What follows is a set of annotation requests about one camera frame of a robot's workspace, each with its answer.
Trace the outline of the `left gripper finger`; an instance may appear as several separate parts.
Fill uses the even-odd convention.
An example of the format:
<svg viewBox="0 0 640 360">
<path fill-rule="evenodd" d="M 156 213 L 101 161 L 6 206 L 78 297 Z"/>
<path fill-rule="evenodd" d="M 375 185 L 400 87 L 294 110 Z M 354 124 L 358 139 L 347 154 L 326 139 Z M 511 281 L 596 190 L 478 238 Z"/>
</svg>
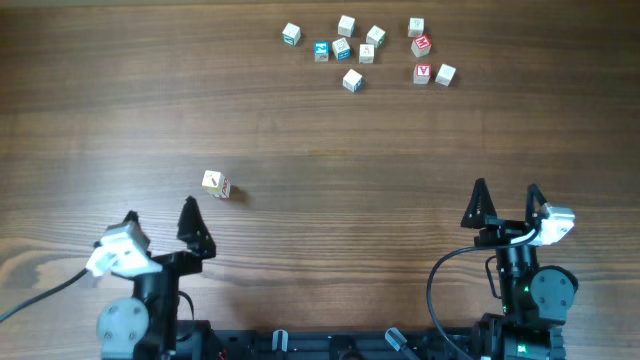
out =
<svg viewBox="0 0 640 360">
<path fill-rule="evenodd" d="M 216 245 L 209 233 L 196 199 L 189 196 L 180 213 L 177 239 L 183 241 L 187 248 L 203 259 L 216 256 Z"/>
<path fill-rule="evenodd" d="M 124 220 L 125 232 L 129 238 L 131 238 L 136 244 L 138 244 L 143 250 L 147 250 L 150 244 L 150 240 L 142 230 L 139 222 L 138 213 L 130 210 Z"/>
</svg>

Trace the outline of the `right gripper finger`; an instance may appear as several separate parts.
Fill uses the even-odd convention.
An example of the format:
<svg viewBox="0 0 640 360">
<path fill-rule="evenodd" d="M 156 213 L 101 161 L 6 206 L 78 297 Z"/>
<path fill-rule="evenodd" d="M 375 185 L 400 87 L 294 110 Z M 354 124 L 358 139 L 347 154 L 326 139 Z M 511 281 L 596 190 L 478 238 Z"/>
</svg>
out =
<svg viewBox="0 0 640 360">
<path fill-rule="evenodd" d="M 472 195 L 460 226 L 469 229 L 482 229 L 499 224 L 500 220 L 497 217 L 486 180 L 478 178 L 474 183 Z"/>
<path fill-rule="evenodd" d="M 546 198 L 536 184 L 530 184 L 527 187 L 525 221 L 528 225 L 535 224 L 534 214 L 536 213 L 536 205 L 542 206 L 546 202 Z"/>
</svg>

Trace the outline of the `yellow sided picture block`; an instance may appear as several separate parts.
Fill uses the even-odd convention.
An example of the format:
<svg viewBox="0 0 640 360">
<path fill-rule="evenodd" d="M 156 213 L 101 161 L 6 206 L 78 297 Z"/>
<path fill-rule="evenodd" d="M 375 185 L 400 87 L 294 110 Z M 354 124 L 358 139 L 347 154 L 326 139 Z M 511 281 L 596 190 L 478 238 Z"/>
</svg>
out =
<svg viewBox="0 0 640 360">
<path fill-rule="evenodd" d="M 202 187 L 209 193 L 214 194 L 215 188 L 221 180 L 226 179 L 221 172 L 206 170 L 202 179 Z"/>
</svg>

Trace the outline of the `blue P letter block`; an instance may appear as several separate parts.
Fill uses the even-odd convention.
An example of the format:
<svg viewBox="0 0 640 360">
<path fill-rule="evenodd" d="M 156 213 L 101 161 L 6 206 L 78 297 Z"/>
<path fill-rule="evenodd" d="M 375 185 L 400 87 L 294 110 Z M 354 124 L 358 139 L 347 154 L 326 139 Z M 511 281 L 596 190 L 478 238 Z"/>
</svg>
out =
<svg viewBox="0 0 640 360">
<path fill-rule="evenodd" d="M 343 77 L 343 87 L 351 92 L 356 92 L 362 85 L 363 76 L 357 71 L 350 69 Z"/>
</svg>

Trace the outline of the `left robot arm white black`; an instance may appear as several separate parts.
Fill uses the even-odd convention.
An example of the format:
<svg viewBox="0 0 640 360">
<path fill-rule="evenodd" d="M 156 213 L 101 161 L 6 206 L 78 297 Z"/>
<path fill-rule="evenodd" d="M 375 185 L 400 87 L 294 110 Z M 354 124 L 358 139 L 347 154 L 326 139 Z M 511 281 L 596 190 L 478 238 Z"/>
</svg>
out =
<svg viewBox="0 0 640 360">
<path fill-rule="evenodd" d="M 130 211 L 95 243 L 86 269 L 95 277 L 110 273 L 133 283 L 131 296 L 111 302 L 98 317 L 103 359 L 226 357 L 208 321 L 178 318 L 182 299 L 195 309 L 179 289 L 180 278 L 201 273 L 203 261 L 216 256 L 216 245 L 191 196 L 182 207 L 176 238 L 186 244 L 184 250 L 152 255 L 138 214 Z"/>
</svg>

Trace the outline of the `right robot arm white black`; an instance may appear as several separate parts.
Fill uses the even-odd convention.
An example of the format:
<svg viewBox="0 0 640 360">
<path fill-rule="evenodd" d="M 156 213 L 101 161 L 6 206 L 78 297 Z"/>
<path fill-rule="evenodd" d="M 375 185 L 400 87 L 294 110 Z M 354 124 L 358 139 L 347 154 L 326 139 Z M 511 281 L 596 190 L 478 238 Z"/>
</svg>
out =
<svg viewBox="0 0 640 360">
<path fill-rule="evenodd" d="M 568 270 L 542 266 L 537 249 L 559 242 L 574 227 L 575 214 L 555 206 L 537 185 L 527 189 L 525 218 L 498 217 L 483 178 L 474 183 L 463 228 L 477 229 L 476 250 L 493 250 L 498 283 L 490 288 L 502 303 L 501 315 L 486 313 L 471 330 L 469 355 L 475 359 L 564 359 L 561 327 L 579 283 Z"/>
</svg>

